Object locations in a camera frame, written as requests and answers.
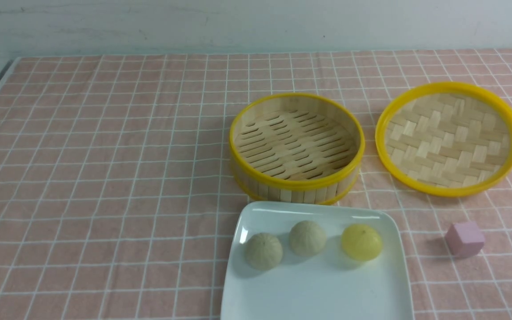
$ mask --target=table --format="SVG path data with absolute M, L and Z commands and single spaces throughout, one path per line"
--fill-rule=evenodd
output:
M 399 225 L 416 320 L 512 319 L 512 173 L 463 199 L 393 179 L 376 120 L 407 89 L 475 83 L 512 105 L 512 49 L 24 57 L 0 83 L 0 320 L 217 319 L 248 198 L 228 127 L 250 101 L 300 91 L 361 122 L 361 175 L 338 205 Z M 451 223 L 482 253 L 452 259 Z

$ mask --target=pink wooden block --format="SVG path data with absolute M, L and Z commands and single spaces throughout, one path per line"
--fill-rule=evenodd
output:
M 454 223 L 445 234 L 449 251 L 456 257 L 477 255 L 485 245 L 485 237 L 474 221 Z

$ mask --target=white wall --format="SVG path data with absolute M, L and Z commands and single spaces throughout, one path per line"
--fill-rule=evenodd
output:
M 0 56 L 512 47 L 511 0 L 0 0 Z

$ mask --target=bamboo steamer lid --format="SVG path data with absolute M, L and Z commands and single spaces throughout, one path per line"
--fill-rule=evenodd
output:
M 512 168 L 512 108 L 473 85 L 423 85 L 380 116 L 376 148 L 390 173 L 416 190 L 475 194 Z

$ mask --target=white plate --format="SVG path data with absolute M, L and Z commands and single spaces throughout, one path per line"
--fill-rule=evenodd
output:
M 328 235 L 325 249 L 303 259 L 288 246 L 297 222 L 313 220 Z M 352 223 L 367 223 L 382 236 L 380 256 L 354 263 L 340 248 L 340 235 Z M 259 272 L 244 260 L 253 235 L 278 235 L 284 247 L 280 265 Z M 240 214 L 230 250 L 221 320 L 413 320 L 412 295 L 398 227 L 385 213 L 327 205 L 253 202 Z

